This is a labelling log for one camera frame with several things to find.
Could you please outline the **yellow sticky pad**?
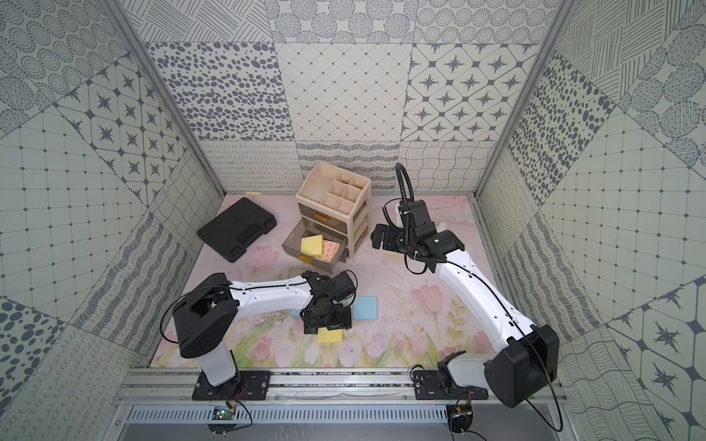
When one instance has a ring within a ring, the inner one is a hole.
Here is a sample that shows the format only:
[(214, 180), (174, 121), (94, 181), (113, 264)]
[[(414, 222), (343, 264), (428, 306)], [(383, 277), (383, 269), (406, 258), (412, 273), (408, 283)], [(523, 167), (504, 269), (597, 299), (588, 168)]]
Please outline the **yellow sticky pad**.
[(300, 252), (309, 257), (319, 257), (323, 251), (324, 237), (321, 234), (303, 237), (300, 244)]
[(327, 328), (320, 328), (317, 332), (317, 343), (319, 345), (324, 344), (339, 344), (343, 341), (343, 330), (328, 330)]

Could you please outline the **clear grey drawer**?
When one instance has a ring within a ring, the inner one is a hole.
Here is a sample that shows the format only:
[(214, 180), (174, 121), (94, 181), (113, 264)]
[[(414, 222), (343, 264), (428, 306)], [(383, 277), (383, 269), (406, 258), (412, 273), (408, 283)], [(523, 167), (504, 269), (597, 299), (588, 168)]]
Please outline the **clear grey drawer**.
[(347, 258), (347, 237), (301, 218), (282, 244), (287, 255), (332, 273)]
[(349, 221), (346, 215), (335, 217), (333, 214), (323, 213), (301, 203), (299, 203), (298, 206), (303, 217), (339, 233), (349, 233), (350, 230), (355, 232), (362, 224), (369, 220), (369, 216), (364, 213), (363, 209), (360, 209)]

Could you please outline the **beige desktop drawer organizer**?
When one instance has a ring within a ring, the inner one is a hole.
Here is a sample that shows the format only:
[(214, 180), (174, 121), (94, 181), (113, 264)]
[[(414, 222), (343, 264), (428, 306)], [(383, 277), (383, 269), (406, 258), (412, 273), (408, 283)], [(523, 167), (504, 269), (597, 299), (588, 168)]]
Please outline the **beige desktop drawer organizer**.
[[(335, 217), (346, 215), (351, 221), (360, 209), (368, 216), (372, 183), (369, 178), (329, 163), (320, 162), (305, 178), (295, 198), (299, 203)], [(370, 217), (357, 231), (342, 233), (347, 237), (347, 255), (359, 251), (364, 236), (370, 231)]]

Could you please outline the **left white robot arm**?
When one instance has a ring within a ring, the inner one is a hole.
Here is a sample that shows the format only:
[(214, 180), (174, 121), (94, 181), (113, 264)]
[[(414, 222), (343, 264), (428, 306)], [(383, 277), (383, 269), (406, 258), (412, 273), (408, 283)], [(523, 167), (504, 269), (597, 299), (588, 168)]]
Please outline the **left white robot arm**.
[(348, 271), (334, 277), (307, 270), (270, 282), (239, 282), (209, 276), (171, 307), (180, 356), (195, 359), (208, 385), (220, 388), (239, 377), (224, 336), (232, 323), (254, 315), (297, 311), (305, 334), (352, 327), (358, 281)]

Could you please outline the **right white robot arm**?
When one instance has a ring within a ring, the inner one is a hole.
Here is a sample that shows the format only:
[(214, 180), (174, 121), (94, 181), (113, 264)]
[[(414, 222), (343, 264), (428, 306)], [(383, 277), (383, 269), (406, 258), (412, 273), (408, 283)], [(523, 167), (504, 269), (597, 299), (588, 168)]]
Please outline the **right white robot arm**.
[(482, 274), (454, 233), (433, 232), (417, 239), (396, 226), (378, 224), (371, 244), (425, 264), (482, 325), (495, 355), (480, 361), (458, 351), (441, 360), (437, 373), (448, 395), (462, 388), (487, 389), (514, 408), (556, 379), (559, 337), (555, 330), (538, 326), (519, 312)]

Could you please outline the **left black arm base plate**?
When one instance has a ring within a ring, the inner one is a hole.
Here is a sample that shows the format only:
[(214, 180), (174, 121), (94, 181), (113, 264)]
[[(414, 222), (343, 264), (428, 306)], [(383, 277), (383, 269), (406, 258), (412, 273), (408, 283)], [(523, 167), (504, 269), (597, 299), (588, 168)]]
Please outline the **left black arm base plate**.
[(268, 370), (241, 370), (235, 377), (220, 386), (211, 385), (201, 372), (191, 399), (195, 402), (264, 401), (267, 398), (272, 372)]

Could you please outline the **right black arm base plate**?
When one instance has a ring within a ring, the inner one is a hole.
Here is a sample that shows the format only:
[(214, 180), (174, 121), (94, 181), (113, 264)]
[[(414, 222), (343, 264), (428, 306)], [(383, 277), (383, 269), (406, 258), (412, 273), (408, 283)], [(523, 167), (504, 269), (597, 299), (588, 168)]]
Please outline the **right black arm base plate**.
[(452, 385), (450, 379), (437, 370), (414, 369), (410, 372), (410, 380), (418, 401), (475, 401), (489, 398), (486, 389)]

